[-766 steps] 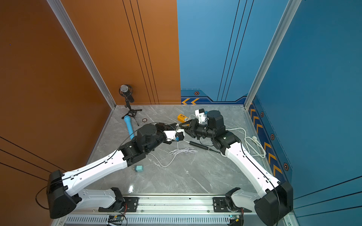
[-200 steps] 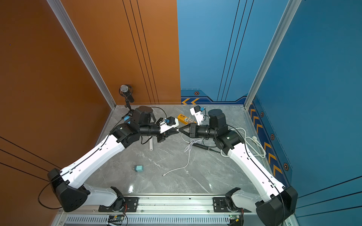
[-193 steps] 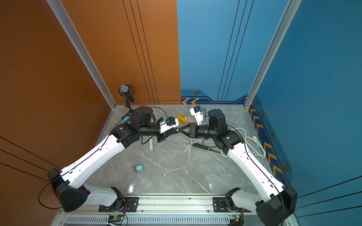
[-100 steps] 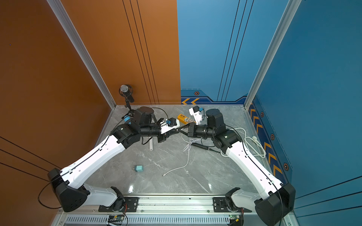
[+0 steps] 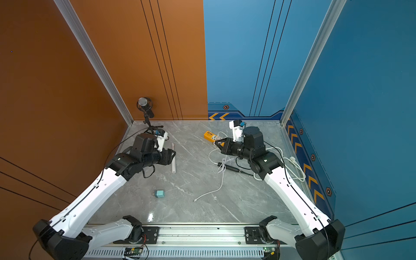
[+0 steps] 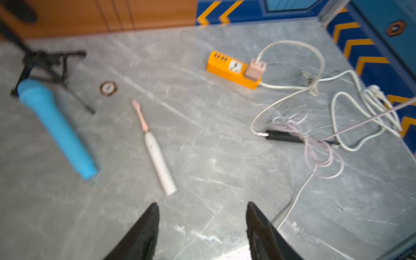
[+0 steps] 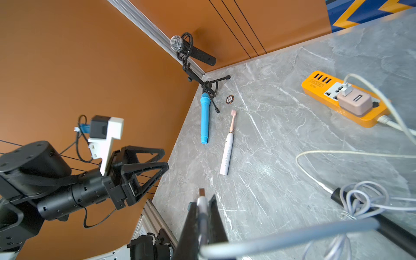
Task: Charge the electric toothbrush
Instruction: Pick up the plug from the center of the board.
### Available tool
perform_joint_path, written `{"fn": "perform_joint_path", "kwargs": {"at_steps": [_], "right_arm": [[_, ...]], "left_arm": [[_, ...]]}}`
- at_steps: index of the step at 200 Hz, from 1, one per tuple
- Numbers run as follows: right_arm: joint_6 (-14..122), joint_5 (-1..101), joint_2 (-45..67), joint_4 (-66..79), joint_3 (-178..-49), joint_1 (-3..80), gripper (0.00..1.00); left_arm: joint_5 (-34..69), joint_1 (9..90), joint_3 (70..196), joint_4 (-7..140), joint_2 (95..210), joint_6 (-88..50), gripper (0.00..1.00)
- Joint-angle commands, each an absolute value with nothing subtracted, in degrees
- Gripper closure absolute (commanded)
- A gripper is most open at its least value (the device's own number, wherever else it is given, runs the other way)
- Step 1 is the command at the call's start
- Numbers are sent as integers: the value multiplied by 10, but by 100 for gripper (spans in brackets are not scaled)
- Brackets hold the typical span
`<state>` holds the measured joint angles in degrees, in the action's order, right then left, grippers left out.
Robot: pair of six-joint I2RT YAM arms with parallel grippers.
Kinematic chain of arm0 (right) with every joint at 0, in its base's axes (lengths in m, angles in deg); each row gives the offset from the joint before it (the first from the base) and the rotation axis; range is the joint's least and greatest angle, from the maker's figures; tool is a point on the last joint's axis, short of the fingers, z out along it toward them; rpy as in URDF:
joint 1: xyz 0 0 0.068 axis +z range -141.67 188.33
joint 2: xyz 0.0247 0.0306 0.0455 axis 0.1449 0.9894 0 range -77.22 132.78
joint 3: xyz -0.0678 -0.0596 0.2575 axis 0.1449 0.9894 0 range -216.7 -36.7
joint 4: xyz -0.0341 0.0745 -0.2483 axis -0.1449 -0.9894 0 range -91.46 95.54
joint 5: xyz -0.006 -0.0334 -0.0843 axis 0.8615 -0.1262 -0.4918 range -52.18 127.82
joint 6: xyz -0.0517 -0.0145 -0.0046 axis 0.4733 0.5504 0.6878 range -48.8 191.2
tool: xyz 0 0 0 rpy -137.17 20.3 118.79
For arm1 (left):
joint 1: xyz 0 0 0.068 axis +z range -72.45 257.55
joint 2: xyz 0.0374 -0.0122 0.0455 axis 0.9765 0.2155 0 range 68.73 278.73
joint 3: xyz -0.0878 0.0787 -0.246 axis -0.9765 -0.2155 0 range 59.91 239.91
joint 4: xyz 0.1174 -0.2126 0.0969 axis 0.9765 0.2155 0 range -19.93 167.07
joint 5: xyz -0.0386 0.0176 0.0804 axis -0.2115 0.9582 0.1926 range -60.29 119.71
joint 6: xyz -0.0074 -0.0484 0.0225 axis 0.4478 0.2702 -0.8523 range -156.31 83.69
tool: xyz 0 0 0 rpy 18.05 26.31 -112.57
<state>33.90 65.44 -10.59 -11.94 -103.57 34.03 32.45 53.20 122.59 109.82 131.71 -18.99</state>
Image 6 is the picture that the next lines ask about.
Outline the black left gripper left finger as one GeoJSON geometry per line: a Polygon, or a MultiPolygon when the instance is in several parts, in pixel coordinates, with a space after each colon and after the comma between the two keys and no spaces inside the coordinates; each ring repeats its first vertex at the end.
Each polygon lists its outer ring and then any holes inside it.
{"type": "Polygon", "coordinates": [[[105,259],[153,259],[158,241],[159,218],[159,206],[152,203],[105,259]]]}

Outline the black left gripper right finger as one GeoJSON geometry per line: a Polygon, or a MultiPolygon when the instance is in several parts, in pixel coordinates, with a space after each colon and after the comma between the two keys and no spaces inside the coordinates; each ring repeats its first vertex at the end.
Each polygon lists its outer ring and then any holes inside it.
{"type": "Polygon", "coordinates": [[[257,205],[250,201],[246,212],[247,236],[253,260],[302,260],[257,205]]]}

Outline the white pink electric toothbrush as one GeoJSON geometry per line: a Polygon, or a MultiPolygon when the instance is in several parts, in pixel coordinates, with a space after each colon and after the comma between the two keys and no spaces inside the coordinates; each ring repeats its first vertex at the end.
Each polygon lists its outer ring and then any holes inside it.
{"type": "Polygon", "coordinates": [[[174,180],[172,178],[171,172],[169,170],[169,167],[167,165],[167,162],[163,156],[163,153],[161,151],[161,148],[155,138],[155,136],[152,134],[149,125],[147,124],[142,111],[140,107],[140,103],[138,103],[136,100],[132,101],[132,105],[134,109],[136,110],[141,127],[144,132],[144,141],[146,148],[149,152],[149,156],[152,160],[152,163],[154,165],[154,169],[156,171],[157,177],[159,179],[159,183],[161,185],[161,188],[165,194],[165,196],[171,196],[177,191],[177,187],[174,183],[174,180]]]}

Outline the black electric toothbrush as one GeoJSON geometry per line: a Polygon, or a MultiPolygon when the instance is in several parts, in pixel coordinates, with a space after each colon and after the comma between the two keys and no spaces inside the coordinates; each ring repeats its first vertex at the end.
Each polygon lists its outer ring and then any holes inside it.
{"type": "Polygon", "coordinates": [[[307,136],[304,138],[299,137],[298,135],[292,135],[288,132],[266,130],[266,139],[273,141],[283,141],[289,143],[304,143],[305,141],[319,141],[317,138],[312,136],[307,136]]]}

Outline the pink usb charger block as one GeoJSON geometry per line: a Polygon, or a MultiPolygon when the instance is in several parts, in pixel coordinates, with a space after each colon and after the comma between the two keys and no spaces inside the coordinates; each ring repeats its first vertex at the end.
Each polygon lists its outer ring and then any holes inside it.
{"type": "Polygon", "coordinates": [[[254,58],[248,64],[244,72],[244,77],[252,81],[261,80],[266,68],[267,64],[265,62],[258,61],[254,58]]]}

